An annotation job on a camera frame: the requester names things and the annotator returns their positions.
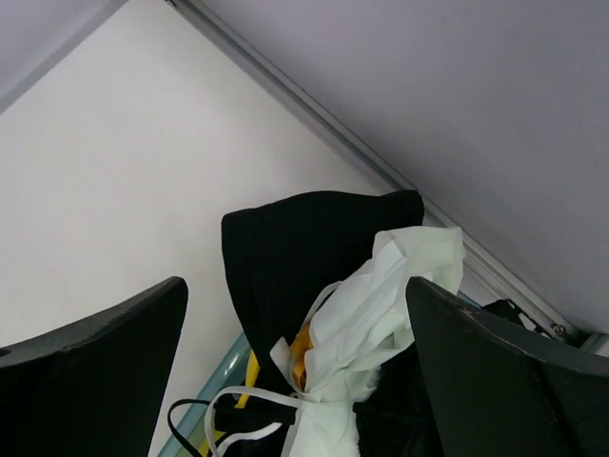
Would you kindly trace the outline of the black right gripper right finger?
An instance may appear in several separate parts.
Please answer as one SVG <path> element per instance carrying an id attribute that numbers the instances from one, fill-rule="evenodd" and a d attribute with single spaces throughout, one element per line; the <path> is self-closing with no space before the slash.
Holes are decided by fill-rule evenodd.
<path id="1" fill-rule="evenodd" d="M 608 360 L 415 277 L 405 290 L 447 456 L 605 456 Z"/>

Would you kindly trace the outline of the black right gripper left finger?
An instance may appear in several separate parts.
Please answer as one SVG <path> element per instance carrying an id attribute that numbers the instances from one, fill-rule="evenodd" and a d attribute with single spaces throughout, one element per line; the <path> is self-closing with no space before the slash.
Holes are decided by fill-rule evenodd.
<path id="1" fill-rule="evenodd" d="M 180 277 L 1 349 L 4 456 L 146 456 L 187 311 Z"/>

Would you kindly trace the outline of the pale green white bra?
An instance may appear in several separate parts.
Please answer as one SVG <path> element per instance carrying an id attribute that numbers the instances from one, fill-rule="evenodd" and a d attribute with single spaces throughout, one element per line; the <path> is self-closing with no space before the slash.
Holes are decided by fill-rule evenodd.
<path id="1" fill-rule="evenodd" d="M 294 363 L 291 344 L 279 339 L 270 356 L 292 393 L 238 386 L 220 390 L 206 410 L 206 438 L 213 437 L 217 402 L 229 394 L 245 395 L 294 413 L 282 455 L 358 455 L 353 406 L 373 392 L 382 364 L 415 341 L 405 298 L 408 281 L 421 276 L 456 293 L 463 277 L 463 257 L 458 227 L 377 233 L 371 258 L 347 279 L 327 286 L 304 319 L 303 325 L 310 322 L 313 343 L 304 358 L 304 390 L 289 379 Z"/>

